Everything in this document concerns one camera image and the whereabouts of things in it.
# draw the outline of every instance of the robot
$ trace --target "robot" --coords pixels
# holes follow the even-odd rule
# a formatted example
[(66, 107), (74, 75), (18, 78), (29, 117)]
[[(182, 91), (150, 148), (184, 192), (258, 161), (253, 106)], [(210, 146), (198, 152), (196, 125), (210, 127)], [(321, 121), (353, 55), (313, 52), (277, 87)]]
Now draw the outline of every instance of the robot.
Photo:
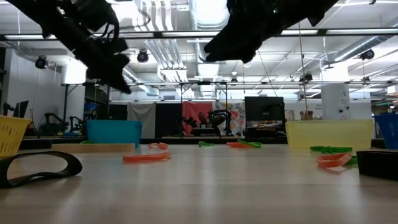
[[(119, 38), (121, 29), (111, 4), (105, 0), (7, 0), (42, 28), (43, 38), (54, 35), (87, 67), (87, 77), (131, 93), (123, 68), (128, 48)], [(317, 25), (338, 0), (227, 0), (230, 17), (226, 27), (205, 51), (208, 62), (253, 59), (266, 39), (308, 18)], [(101, 36), (93, 35), (105, 26)]]

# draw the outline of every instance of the blue container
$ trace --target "blue container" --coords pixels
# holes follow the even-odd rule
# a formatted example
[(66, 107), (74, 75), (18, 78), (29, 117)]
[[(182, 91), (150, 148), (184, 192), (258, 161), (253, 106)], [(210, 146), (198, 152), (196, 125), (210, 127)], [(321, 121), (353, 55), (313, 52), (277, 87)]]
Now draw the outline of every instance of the blue container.
[(140, 121), (88, 120), (87, 138), (103, 144), (134, 143), (139, 147), (142, 123)]
[(388, 149), (398, 149), (398, 114), (375, 115), (384, 143)]

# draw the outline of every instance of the wooden tabletop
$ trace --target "wooden tabletop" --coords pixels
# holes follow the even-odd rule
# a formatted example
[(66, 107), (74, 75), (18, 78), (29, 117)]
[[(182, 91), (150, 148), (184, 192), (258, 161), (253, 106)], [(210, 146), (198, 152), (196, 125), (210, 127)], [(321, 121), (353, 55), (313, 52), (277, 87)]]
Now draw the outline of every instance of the wooden tabletop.
[[(0, 190), (1, 223), (398, 223), (398, 182), (360, 176), (357, 168), (318, 169), (308, 151), (170, 151), (171, 160), (148, 164), (123, 164), (123, 153), (76, 154), (78, 177)], [(23, 158), (9, 175), (64, 166), (47, 156)]]

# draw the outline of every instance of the colorful poster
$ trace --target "colorful poster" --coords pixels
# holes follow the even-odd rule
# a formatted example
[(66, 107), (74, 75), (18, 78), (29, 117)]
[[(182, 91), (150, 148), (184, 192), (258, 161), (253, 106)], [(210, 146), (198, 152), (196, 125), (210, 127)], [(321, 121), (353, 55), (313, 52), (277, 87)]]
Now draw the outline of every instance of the colorful poster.
[[(226, 103), (216, 101), (213, 103), (213, 110), (225, 110)], [(242, 134), (246, 125), (246, 114), (244, 110), (244, 102), (228, 103), (228, 111), (231, 112), (231, 132), (233, 135)], [(221, 134), (225, 135), (225, 122), (218, 126)]]

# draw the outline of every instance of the yellow plastic bin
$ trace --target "yellow plastic bin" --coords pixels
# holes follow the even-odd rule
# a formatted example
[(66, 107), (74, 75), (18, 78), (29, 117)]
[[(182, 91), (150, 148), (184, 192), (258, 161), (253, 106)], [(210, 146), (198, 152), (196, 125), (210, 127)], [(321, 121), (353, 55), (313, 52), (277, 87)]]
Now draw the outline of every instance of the yellow plastic bin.
[(309, 150), (310, 146), (369, 149), (373, 120), (288, 121), (286, 131), (291, 149)]
[(0, 116), (0, 157), (17, 154), (29, 119)]

